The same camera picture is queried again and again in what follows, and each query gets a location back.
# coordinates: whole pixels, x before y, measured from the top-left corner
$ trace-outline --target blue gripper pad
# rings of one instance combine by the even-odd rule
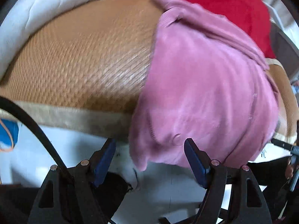
[[[185,140],[185,155],[191,166],[196,181],[200,186],[207,189],[209,186],[209,173],[211,159],[204,151],[200,151],[191,138]]]
[[[104,182],[104,179],[108,172],[115,151],[116,151],[115,140],[108,139],[104,144],[104,146],[102,147],[102,149],[100,150],[101,156],[99,162],[95,165],[93,169],[95,178],[92,183],[95,187],[98,187]]]

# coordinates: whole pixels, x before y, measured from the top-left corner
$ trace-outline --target white floor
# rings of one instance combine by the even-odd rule
[[[105,138],[70,130],[42,127],[67,167],[75,166],[101,148]],[[270,161],[288,152],[266,146],[266,158]],[[20,125],[19,140],[15,149],[0,153],[0,175],[3,184],[21,183],[39,187],[53,159],[31,132]],[[228,208],[230,186],[226,186],[223,208]],[[200,188],[189,169],[165,164],[149,164],[144,172],[143,186],[139,191],[128,193],[113,220],[120,224],[153,224],[158,218],[167,217],[171,223],[194,215],[205,190]]]

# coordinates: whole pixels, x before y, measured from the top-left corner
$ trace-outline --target pink towel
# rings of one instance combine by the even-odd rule
[[[226,166],[255,159],[278,121],[278,90],[263,53],[226,17],[185,0],[154,1],[166,12],[132,117],[135,165],[189,167],[187,138]]]

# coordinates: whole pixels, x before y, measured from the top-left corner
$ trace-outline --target black cable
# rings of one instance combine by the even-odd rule
[[[22,108],[20,108],[9,99],[1,96],[0,109],[5,110],[6,112],[17,118],[19,121],[21,121],[37,137],[37,139],[42,143],[44,148],[46,148],[47,152],[51,155],[51,157],[61,169],[63,177],[65,177],[70,184],[74,184],[74,178],[71,176],[64,162],[53,147],[52,143],[49,141],[38,124]]]

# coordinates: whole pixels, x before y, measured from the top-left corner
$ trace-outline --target blue object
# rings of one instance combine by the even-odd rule
[[[210,158],[205,152],[200,151],[190,138],[184,143],[184,151],[196,181],[200,186],[207,189],[209,185],[208,174],[210,173]]]
[[[95,179],[92,182],[95,187],[99,187],[104,182],[108,168],[111,164],[112,158],[116,151],[116,142],[114,139],[108,139],[104,146],[101,149],[103,155],[100,158],[100,161],[95,166],[94,176]]]
[[[4,125],[7,127],[9,132],[11,133],[11,136],[13,137],[13,145],[15,146],[18,142],[18,135],[19,135],[19,127],[16,122],[1,119]],[[4,145],[7,145],[8,147],[11,146],[11,140],[6,132],[6,130],[0,125],[0,141],[3,142]]]

